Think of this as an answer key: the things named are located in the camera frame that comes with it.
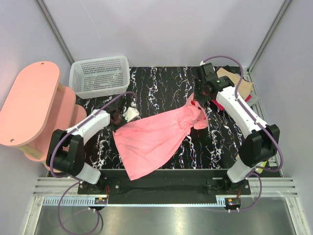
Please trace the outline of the pink t-shirt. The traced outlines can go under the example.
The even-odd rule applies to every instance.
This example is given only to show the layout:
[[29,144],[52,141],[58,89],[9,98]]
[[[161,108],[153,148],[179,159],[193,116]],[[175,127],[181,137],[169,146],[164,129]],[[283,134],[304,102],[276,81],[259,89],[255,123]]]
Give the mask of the pink t-shirt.
[[113,133],[114,142],[131,181],[166,164],[191,129],[204,129],[204,108],[191,94],[185,105],[154,116],[132,121]]

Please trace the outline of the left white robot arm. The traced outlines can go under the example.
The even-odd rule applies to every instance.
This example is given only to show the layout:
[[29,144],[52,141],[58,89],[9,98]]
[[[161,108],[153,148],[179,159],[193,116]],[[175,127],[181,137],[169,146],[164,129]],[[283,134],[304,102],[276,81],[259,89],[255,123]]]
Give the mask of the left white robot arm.
[[101,129],[109,126],[113,131],[129,123],[138,116],[131,107],[120,110],[95,109],[84,120],[67,130],[53,132],[46,165],[56,178],[73,177],[87,182],[89,189],[96,194],[105,190],[105,181],[99,170],[85,162],[85,145]]

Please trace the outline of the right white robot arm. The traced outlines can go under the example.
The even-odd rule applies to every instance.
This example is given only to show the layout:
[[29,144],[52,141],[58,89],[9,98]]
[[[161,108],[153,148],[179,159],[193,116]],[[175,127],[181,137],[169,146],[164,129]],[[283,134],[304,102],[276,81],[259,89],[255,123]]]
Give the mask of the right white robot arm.
[[280,130],[277,125],[268,125],[258,117],[226,76],[196,78],[194,99],[200,105],[208,100],[217,101],[236,122],[244,136],[236,162],[217,184],[218,190],[233,194],[252,172],[266,169],[266,161],[277,153]]

